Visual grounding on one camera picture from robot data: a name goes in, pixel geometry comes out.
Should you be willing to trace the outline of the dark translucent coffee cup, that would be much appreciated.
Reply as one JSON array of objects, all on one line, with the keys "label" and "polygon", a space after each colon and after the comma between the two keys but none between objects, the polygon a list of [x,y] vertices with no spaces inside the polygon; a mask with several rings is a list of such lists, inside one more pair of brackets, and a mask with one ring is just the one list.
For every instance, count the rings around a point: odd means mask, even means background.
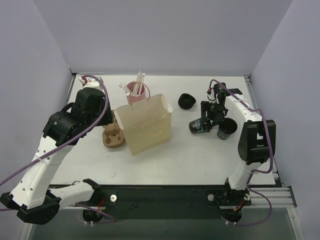
[{"label": "dark translucent coffee cup", "polygon": [[201,118],[198,118],[194,121],[191,121],[188,127],[192,134],[202,134],[211,131],[212,123],[209,119],[202,120]]}]

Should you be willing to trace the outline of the brown paper bag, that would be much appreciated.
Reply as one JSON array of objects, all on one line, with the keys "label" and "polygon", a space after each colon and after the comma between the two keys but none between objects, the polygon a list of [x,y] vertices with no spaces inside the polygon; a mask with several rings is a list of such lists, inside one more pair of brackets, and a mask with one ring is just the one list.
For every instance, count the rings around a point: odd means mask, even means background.
[{"label": "brown paper bag", "polygon": [[136,102],[129,101],[114,110],[133,156],[172,139],[172,113],[171,104],[161,93]]}]

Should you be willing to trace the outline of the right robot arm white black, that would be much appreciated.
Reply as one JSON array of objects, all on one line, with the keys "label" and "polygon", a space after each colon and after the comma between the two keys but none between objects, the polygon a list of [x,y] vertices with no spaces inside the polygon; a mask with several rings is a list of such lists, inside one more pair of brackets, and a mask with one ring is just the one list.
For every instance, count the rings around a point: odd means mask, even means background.
[{"label": "right robot arm white black", "polygon": [[[266,120],[260,108],[253,109],[239,89],[228,89],[215,79],[209,83],[207,100],[200,103],[200,110],[200,119],[189,124],[190,130],[197,134],[207,133],[218,126],[218,137],[226,140],[237,130],[236,121],[243,123],[237,147],[241,161],[227,178],[229,187],[221,192],[223,201],[233,204],[240,197],[239,191],[247,188],[253,174],[271,172],[259,168],[267,161],[273,161],[276,124],[273,120]],[[226,118],[227,113],[231,113],[235,120]]]}]

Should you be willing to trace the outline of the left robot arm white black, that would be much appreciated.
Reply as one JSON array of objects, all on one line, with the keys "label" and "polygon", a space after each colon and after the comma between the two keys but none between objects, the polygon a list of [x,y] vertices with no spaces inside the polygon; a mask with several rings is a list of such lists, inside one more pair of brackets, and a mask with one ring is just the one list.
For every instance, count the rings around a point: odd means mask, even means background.
[{"label": "left robot arm white black", "polygon": [[18,185],[0,197],[0,202],[24,223],[45,225],[65,207],[81,202],[100,203],[101,186],[87,178],[75,185],[49,189],[49,185],[67,154],[96,126],[112,123],[108,93],[85,87],[75,102],[52,114],[32,162]]}]

